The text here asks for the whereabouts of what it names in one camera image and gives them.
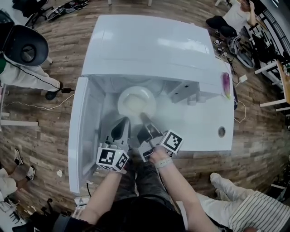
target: open cabinet door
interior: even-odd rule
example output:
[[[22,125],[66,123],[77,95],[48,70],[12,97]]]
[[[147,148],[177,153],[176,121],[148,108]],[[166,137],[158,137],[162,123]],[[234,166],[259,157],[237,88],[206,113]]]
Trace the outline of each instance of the open cabinet door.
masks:
[[[74,193],[80,193],[80,188],[97,167],[104,98],[105,93],[93,79],[87,77],[78,79],[68,141],[69,187]]]

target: green shirt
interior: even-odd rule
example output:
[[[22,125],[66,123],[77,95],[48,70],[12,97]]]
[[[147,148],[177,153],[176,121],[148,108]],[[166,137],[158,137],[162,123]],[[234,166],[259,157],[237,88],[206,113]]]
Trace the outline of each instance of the green shirt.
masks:
[[[0,74],[4,71],[6,65],[6,60],[4,60],[3,58],[0,58]]]

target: dark jeans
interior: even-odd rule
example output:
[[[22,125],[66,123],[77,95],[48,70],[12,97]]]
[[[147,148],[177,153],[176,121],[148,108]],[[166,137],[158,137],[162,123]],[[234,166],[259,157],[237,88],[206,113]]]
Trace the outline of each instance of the dark jeans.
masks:
[[[226,38],[236,37],[236,30],[231,27],[221,16],[214,16],[206,20],[206,23],[209,27],[217,29],[221,35]]]
[[[120,181],[120,185],[115,196],[115,201],[137,197],[137,194],[135,193],[136,183],[139,196],[155,195],[170,202],[171,198],[167,194],[163,184],[160,181],[157,170],[151,162],[141,163],[135,171],[132,160],[129,160],[126,164],[126,170],[127,173],[123,174]],[[164,201],[158,198],[146,198],[152,198],[158,202],[164,203]]]

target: white power plug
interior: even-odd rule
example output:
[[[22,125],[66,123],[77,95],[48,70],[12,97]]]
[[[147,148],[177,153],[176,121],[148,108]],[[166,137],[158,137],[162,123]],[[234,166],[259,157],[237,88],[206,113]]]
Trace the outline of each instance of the white power plug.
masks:
[[[241,77],[239,78],[239,82],[240,82],[240,83],[243,83],[243,82],[245,82],[247,79],[248,79],[247,76],[246,76],[246,75],[243,75],[243,76],[241,76]]]

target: bracelet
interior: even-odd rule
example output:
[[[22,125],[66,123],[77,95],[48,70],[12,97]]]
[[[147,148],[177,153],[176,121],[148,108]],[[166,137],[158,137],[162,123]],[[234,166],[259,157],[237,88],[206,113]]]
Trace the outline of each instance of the bracelet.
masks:
[[[170,157],[168,157],[166,159],[163,159],[163,160],[155,163],[154,165],[155,165],[155,168],[160,169],[160,168],[163,168],[171,163],[173,163],[173,161]]]

